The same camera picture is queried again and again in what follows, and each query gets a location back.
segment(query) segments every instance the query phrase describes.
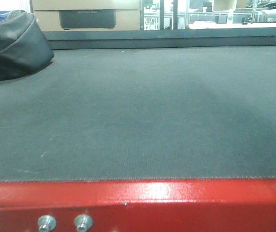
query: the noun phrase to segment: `black panel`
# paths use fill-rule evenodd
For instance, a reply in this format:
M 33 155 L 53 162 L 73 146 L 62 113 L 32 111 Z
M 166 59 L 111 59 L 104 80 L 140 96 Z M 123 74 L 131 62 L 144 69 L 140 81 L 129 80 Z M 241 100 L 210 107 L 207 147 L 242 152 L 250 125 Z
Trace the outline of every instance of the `black panel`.
M 115 10 L 66 10 L 60 11 L 63 29 L 114 28 Z

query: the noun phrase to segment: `fabric surface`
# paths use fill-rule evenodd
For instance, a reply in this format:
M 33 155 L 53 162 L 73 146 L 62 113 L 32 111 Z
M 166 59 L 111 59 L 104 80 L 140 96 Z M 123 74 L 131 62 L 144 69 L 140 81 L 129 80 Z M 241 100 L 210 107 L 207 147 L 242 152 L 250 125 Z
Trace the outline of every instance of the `fabric surface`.
M 0 82 L 0 181 L 276 178 L 276 46 L 60 50 Z

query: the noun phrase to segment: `black leather bag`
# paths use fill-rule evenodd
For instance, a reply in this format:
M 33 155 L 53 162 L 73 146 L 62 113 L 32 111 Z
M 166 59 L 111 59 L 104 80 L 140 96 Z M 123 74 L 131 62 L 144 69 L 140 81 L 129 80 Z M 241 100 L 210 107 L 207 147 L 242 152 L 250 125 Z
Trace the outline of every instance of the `black leather bag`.
M 0 22 L 0 81 L 38 72 L 53 57 L 33 14 L 12 11 Z

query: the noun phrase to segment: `desk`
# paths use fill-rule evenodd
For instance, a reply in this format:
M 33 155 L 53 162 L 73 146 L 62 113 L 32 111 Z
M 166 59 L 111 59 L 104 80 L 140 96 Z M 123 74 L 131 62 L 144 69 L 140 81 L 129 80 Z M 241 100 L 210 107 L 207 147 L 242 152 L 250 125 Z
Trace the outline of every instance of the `desk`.
M 212 23 L 197 21 L 189 24 L 189 29 L 232 29 L 232 28 L 276 28 L 276 23 Z

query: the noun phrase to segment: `metal post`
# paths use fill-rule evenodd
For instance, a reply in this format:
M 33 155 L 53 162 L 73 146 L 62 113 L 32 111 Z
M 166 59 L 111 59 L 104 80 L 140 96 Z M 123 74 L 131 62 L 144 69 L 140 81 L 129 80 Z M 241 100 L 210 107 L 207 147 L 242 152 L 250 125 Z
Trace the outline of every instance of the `metal post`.
M 173 0 L 173 30 L 178 29 L 178 0 Z
M 140 1 L 140 30 L 144 30 L 144 0 Z
M 253 1 L 253 12 L 252 12 L 252 22 L 254 23 L 256 20 L 256 11 L 257 11 L 258 0 Z
M 164 0 L 160 0 L 159 30 L 164 30 Z

